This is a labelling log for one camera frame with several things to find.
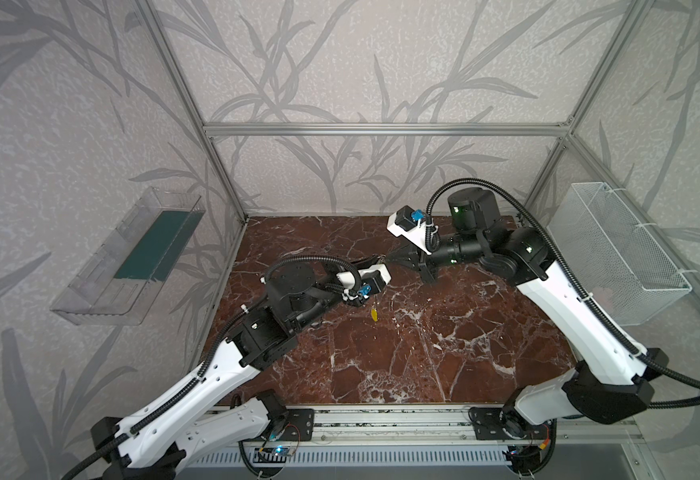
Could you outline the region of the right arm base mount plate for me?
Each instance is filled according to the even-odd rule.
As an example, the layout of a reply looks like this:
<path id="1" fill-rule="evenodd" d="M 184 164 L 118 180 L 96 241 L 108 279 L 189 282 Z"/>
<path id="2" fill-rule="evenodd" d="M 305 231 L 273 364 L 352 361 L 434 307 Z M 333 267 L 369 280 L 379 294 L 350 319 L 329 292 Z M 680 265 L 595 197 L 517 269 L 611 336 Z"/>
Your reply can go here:
<path id="1" fill-rule="evenodd" d="M 504 407 L 473 406 L 468 419 L 478 440 L 542 442 L 552 436 L 557 425 L 555 420 L 533 425 Z"/>

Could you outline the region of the aluminium frame horizontal bar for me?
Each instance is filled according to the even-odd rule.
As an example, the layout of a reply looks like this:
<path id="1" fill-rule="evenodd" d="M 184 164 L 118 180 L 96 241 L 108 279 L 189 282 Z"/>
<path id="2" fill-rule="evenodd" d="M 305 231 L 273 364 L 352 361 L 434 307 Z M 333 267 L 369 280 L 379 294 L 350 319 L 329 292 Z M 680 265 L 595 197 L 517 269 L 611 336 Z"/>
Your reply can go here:
<path id="1" fill-rule="evenodd" d="M 555 123 L 208 123 L 210 138 L 230 136 L 529 136 L 562 137 Z"/>

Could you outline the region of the aluminium frame corner post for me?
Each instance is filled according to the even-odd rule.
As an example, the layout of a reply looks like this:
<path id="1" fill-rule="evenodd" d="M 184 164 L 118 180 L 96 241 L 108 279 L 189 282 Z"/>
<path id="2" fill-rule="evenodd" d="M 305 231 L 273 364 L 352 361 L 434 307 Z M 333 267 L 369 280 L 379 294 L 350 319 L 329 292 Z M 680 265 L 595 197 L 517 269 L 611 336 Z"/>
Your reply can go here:
<path id="1" fill-rule="evenodd" d="M 181 71 L 180 65 L 172 52 L 169 38 L 164 31 L 157 9 L 154 7 L 151 1 L 147 0 L 135 1 L 135 8 L 145 25 L 164 69 L 166 70 L 169 79 L 180 99 L 180 102 L 189 118 L 191 131 L 198 138 L 201 149 L 211 162 L 216 176 L 220 180 L 226 194 L 232 202 L 236 216 L 242 223 L 246 223 L 248 220 L 248 215 L 245 212 L 243 203 L 234 188 L 234 185 L 224 167 L 216 147 L 205 133 L 204 121 L 194 99 L 192 98 L 191 91 Z"/>
<path id="2" fill-rule="evenodd" d="M 562 123 L 528 124 L 520 130 L 523 137 L 543 137 L 554 141 L 543 167 L 525 197 L 526 207 L 542 221 L 546 222 L 552 218 L 568 189 L 567 186 L 558 186 L 558 171 L 562 168 L 563 157 L 570 150 L 575 134 L 653 5 L 652 1 L 611 1 L 566 23 L 542 40 L 543 43 L 547 43 L 570 30 L 578 30 L 575 38 L 565 46 L 569 50 L 602 25 L 613 22 L 617 24 L 569 117 Z"/>

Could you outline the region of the small circuit board left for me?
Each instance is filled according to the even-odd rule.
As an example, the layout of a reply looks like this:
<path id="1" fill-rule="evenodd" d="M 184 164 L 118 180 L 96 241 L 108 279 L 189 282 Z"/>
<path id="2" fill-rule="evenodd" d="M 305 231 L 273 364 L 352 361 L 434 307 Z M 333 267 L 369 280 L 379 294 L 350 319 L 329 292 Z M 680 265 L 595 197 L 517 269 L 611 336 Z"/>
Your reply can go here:
<path id="1" fill-rule="evenodd" d="M 299 446 L 297 442 L 265 443 L 255 450 L 254 460 L 262 464 L 285 464 L 296 456 Z"/>

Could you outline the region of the small circuit board right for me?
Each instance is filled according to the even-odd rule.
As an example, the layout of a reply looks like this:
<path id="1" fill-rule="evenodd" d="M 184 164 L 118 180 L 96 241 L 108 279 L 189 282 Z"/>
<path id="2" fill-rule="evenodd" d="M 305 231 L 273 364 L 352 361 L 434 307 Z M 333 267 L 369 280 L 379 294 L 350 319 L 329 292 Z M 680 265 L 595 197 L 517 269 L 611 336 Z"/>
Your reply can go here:
<path id="1" fill-rule="evenodd" d="M 504 452 L 509 462 L 507 467 L 519 478 L 534 478 L 549 463 L 549 450 L 547 443 L 523 447 L 510 445 Z"/>

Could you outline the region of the aluminium frame corner post left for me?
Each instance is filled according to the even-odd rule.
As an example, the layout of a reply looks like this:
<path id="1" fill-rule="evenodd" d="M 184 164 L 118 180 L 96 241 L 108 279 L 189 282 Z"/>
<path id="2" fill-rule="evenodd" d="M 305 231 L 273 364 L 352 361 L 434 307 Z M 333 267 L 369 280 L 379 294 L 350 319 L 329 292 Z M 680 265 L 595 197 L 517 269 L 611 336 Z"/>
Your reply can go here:
<path id="1" fill-rule="evenodd" d="M 201 149 L 211 162 L 216 176 L 220 180 L 226 194 L 232 202 L 236 216 L 242 223 L 246 223 L 248 220 L 248 215 L 245 212 L 243 203 L 234 188 L 234 185 L 224 167 L 216 147 L 205 133 L 204 121 L 194 99 L 192 98 L 191 91 L 181 71 L 180 65 L 172 52 L 169 38 L 164 31 L 157 9 L 154 7 L 151 1 L 147 0 L 135 1 L 135 8 L 145 25 L 164 69 L 166 70 L 169 79 L 180 99 L 180 102 L 189 118 L 191 131 L 198 138 Z"/>

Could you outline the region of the aluminium frame corner post right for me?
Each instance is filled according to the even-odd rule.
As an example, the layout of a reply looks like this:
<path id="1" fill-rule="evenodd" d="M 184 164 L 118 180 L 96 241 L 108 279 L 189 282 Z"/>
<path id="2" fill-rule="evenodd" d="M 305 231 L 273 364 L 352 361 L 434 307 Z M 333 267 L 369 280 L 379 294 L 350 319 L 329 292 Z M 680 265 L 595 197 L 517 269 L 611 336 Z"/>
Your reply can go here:
<path id="1" fill-rule="evenodd" d="M 552 218 L 568 189 L 567 186 L 558 186 L 558 171 L 562 168 L 563 157 L 570 150 L 575 134 L 653 5 L 652 1 L 611 1 L 566 23 L 542 40 L 543 43 L 547 43 L 570 30 L 578 30 L 575 38 L 565 46 L 569 50 L 602 25 L 613 22 L 617 24 L 569 117 L 562 123 L 528 124 L 520 130 L 523 137 L 543 137 L 554 141 L 543 167 L 525 197 L 526 207 L 542 221 L 546 222 Z"/>

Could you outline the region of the small circuit board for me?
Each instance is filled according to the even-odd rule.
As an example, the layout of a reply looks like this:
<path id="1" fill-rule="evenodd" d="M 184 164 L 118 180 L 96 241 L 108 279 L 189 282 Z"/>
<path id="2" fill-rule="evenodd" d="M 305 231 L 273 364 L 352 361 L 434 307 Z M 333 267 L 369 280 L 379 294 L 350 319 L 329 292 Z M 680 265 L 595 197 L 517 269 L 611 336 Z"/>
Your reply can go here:
<path id="1" fill-rule="evenodd" d="M 534 478 L 549 463 L 549 450 L 547 443 L 523 447 L 510 445 L 504 452 L 509 462 L 507 467 L 519 478 Z"/>
<path id="2" fill-rule="evenodd" d="M 255 450 L 254 460 L 262 464 L 285 464 L 296 456 L 299 446 L 297 442 L 265 443 Z"/>

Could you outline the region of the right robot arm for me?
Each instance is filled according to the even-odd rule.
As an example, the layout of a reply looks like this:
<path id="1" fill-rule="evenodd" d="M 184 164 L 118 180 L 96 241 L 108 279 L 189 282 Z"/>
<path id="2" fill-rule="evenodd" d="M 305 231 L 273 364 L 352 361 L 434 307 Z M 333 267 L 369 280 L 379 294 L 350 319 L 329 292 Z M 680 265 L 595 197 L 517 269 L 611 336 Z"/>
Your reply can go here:
<path id="1" fill-rule="evenodd" d="M 390 260 L 434 283 L 447 265 L 477 263 L 532 300 L 566 336 L 581 359 L 566 373 L 516 390 L 502 409 L 506 429 L 541 425 L 577 415 L 614 424 L 649 409 L 659 372 L 641 362 L 598 319 L 566 276 L 540 232 L 513 229 L 500 215 L 493 192 L 479 187 L 448 198 L 454 233 L 438 244 L 426 241 L 431 216 L 404 206 L 387 229 L 404 244 Z"/>

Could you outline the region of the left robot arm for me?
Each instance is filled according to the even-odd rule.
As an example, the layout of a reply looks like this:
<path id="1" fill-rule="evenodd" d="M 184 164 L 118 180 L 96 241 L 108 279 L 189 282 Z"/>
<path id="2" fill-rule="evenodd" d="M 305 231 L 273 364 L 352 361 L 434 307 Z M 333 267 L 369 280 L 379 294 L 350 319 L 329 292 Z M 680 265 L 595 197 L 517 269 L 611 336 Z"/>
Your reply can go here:
<path id="1" fill-rule="evenodd" d="M 201 458 L 234 443 L 278 435 L 288 409 L 272 392 L 216 415 L 208 410 L 297 347 L 300 333 L 340 304 L 354 307 L 384 291 L 391 274 L 373 256 L 350 262 L 294 255 L 271 265 L 265 291 L 214 340 L 202 362 L 156 400 L 92 429 L 93 460 L 105 479 L 173 479 Z"/>

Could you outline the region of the aluminium mounting rail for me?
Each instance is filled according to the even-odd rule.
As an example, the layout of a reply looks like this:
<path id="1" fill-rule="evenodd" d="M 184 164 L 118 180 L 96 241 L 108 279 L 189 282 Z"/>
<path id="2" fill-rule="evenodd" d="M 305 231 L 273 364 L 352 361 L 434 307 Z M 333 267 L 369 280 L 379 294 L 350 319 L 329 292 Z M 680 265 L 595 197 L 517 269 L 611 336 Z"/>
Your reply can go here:
<path id="1" fill-rule="evenodd" d="M 313 437 L 297 442 L 299 450 L 308 447 L 344 446 L 429 446 L 429 445 L 504 445 L 529 441 L 478 440 L 468 419 L 469 404 L 402 405 L 310 405 L 316 411 Z M 234 446 L 262 433 L 267 424 L 262 407 L 237 407 L 233 412 L 212 408 L 200 419 L 181 429 L 171 440 L 180 448 L 216 451 Z M 561 444 L 641 444 L 645 441 L 637 422 L 623 420 L 601 425 L 591 420 L 561 419 L 557 431 L 548 439 Z M 286 441 L 262 443 L 291 443 Z"/>

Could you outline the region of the clear plastic wall tray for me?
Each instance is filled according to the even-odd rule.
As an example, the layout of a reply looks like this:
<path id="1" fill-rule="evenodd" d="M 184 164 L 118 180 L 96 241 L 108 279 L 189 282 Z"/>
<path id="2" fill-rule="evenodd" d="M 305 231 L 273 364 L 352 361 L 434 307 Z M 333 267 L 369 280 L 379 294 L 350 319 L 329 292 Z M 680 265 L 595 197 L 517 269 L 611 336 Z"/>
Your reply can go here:
<path id="1" fill-rule="evenodd" d="M 78 326 L 143 323 L 205 213 L 199 194 L 146 188 L 50 310 Z"/>

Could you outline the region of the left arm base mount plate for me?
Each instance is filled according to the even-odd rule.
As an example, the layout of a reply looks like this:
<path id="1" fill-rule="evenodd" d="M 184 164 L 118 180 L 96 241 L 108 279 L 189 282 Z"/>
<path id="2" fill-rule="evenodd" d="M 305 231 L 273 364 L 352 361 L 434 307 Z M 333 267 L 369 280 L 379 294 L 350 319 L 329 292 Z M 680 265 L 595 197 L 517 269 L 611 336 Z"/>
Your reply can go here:
<path id="1" fill-rule="evenodd" d="M 262 433 L 249 438 L 249 441 L 310 441 L 313 437 L 315 416 L 314 409 L 290 408 L 284 416 L 271 422 Z"/>

